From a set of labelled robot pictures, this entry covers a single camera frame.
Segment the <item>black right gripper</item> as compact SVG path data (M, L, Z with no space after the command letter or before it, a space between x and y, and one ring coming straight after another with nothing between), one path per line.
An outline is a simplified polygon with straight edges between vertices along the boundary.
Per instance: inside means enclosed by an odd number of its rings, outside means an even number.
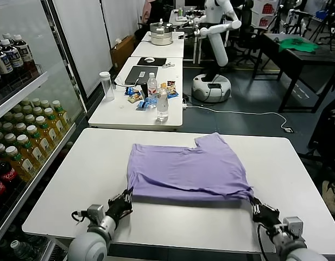
M280 211L278 209L261 204L261 201L256 197L250 197L250 203L253 212L253 222L261 223L264 227L273 227L281 223L279 220Z

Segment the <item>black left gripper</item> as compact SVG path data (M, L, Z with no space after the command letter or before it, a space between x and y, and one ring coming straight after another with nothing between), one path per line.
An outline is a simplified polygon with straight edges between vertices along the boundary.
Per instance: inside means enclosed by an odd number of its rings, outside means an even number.
M117 195L108 200L108 210L106 216L115 221L119 221L132 213L132 193L133 188L125 189L121 195Z

